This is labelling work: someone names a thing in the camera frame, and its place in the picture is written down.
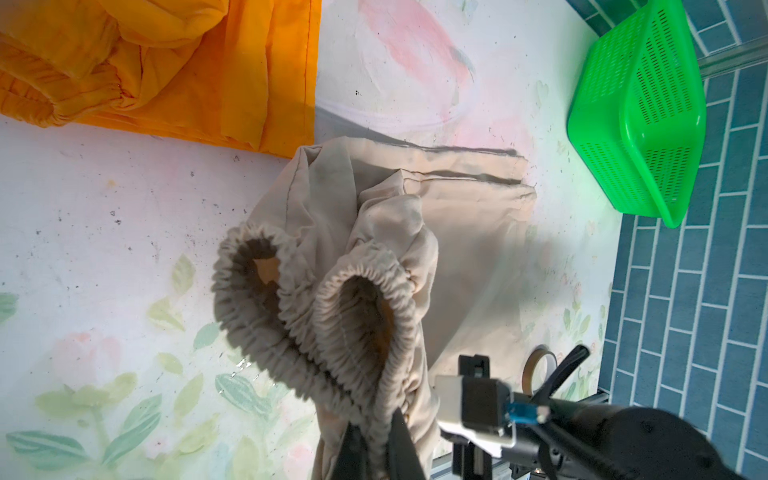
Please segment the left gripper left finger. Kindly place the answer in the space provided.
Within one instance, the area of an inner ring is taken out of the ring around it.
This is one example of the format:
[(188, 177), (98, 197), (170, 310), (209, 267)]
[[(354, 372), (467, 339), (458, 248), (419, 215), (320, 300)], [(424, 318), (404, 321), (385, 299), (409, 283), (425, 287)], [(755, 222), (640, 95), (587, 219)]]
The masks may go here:
[(366, 480), (368, 448), (358, 426), (349, 423), (331, 471), (332, 480)]

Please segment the green plastic basket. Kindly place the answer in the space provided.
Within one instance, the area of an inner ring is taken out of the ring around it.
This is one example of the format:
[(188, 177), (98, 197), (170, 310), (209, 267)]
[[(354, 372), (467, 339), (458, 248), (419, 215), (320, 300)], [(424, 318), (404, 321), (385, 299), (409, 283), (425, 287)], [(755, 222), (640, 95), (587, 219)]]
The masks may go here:
[(589, 50), (568, 138), (624, 214), (678, 227), (706, 131), (700, 70), (679, 1), (650, 1)]

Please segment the beige shorts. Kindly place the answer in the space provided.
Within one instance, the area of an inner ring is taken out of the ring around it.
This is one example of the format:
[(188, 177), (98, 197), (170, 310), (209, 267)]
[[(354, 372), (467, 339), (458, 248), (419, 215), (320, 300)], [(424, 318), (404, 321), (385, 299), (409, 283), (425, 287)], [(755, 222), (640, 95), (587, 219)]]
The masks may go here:
[(416, 472), (438, 443), (429, 366), (525, 235), (535, 190), (511, 151), (422, 149), (341, 137), (299, 148), (222, 241), (214, 315), (228, 342), (313, 402), (312, 474), (360, 431), (363, 474), (386, 479), (402, 423)]

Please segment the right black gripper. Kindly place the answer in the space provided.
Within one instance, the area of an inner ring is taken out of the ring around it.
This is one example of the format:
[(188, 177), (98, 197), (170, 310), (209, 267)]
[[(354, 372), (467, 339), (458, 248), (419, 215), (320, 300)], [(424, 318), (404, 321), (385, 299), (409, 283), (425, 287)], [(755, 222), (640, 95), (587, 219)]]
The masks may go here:
[(664, 410), (605, 402), (536, 400), (550, 419), (532, 430), (541, 440), (533, 458), (507, 462), (512, 475), (546, 479), (737, 479), (715, 447), (683, 419)]

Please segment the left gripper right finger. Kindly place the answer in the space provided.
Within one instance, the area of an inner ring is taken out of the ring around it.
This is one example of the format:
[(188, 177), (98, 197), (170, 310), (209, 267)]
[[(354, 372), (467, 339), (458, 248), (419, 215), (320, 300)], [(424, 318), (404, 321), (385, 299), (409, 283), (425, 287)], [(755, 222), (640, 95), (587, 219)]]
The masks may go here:
[(391, 480), (425, 480), (424, 469), (400, 409), (391, 419), (386, 445), (386, 471)]

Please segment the orange shorts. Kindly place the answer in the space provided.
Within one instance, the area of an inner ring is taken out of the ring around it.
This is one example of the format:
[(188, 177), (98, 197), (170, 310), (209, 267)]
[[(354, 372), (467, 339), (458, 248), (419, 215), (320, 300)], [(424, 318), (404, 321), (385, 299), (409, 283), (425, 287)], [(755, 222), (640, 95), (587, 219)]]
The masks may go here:
[(1, 112), (289, 158), (314, 141), (317, 1), (5, 1)]

